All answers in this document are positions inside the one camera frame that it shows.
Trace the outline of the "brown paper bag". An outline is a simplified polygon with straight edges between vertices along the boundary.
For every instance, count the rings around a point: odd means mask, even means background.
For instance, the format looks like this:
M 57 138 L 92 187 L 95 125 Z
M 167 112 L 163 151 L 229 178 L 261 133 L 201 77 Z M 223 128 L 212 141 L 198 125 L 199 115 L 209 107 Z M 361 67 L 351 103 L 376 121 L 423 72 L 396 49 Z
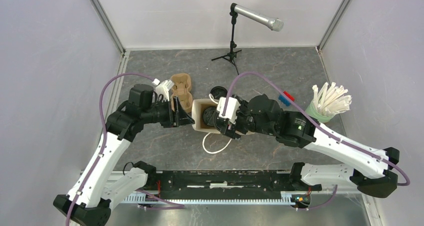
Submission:
M 230 139 L 226 145 L 217 150 L 217 151 L 209 151 L 206 149 L 206 139 L 208 136 L 212 134 L 220 134 L 220 131 L 215 127 L 215 119 L 216 119 L 216 109 L 219 105 L 219 98 L 214 97 L 212 93 L 209 93 L 208 99 L 195 99 L 193 100 L 192 109 L 191 109 L 191 117 L 194 120 L 194 125 L 192 126 L 195 131 L 204 132 L 206 135 L 202 139 L 202 148 L 208 154 L 218 154 L 224 151 L 229 144 L 232 142 Z

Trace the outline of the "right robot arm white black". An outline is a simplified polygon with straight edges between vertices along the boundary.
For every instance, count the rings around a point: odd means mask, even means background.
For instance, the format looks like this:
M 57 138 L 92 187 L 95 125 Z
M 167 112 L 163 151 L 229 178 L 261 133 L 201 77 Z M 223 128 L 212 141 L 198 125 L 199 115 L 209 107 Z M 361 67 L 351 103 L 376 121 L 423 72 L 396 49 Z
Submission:
M 348 139 L 301 112 L 285 111 L 277 101 L 259 95 L 246 101 L 238 96 L 220 98 L 202 115 L 204 123 L 231 139 L 259 133 L 273 136 L 277 142 L 294 148 L 319 152 L 338 161 L 332 165 L 295 163 L 289 184 L 295 190 L 305 186 L 337 185 L 356 188 L 361 193 L 388 197 L 398 186 L 393 167 L 399 161 L 397 149 L 375 149 Z

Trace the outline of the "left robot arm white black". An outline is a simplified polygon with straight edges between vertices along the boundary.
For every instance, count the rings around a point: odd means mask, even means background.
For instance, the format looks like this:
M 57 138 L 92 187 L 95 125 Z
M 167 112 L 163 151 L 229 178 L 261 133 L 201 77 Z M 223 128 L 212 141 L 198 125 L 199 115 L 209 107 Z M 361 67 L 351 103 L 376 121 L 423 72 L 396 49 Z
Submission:
M 146 124 L 159 123 L 164 128 L 194 124 L 178 98 L 163 101 L 154 88 L 136 84 L 128 100 L 104 120 L 103 135 L 86 169 L 68 191 L 59 194 L 53 205 L 67 222 L 79 225 L 105 225 L 117 204 L 139 188 L 152 189 L 157 184 L 156 168 L 136 163 L 126 175 L 107 187 L 106 182 L 117 161 Z

